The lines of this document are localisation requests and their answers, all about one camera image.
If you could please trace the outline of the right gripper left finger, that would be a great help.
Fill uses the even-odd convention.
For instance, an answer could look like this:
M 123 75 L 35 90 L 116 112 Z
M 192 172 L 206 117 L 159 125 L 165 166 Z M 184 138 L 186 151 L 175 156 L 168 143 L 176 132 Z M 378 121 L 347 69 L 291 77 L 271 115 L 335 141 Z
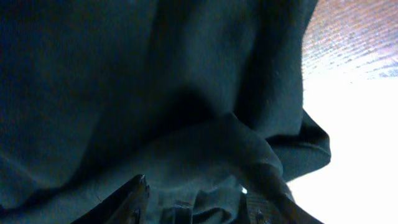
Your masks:
M 150 187 L 139 174 L 72 224 L 143 224 Z

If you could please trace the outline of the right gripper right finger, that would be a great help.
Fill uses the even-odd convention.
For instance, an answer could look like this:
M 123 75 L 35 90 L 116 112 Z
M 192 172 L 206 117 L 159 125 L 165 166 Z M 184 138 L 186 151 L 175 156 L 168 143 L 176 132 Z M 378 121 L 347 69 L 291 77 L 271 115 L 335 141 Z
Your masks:
M 246 215 L 253 224 L 323 224 L 300 208 L 288 195 L 266 199 L 261 194 L 247 192 Z

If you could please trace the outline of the black polo shirt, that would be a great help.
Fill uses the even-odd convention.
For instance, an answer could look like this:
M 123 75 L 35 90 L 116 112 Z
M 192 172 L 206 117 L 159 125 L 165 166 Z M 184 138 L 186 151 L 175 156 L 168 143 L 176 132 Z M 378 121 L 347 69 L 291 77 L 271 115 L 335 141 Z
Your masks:
M 325 167 L 303 108 L 316 1 L 1 1 L 1 222 L 72 223 L 136 175 L 144 223 L 250 223 Z

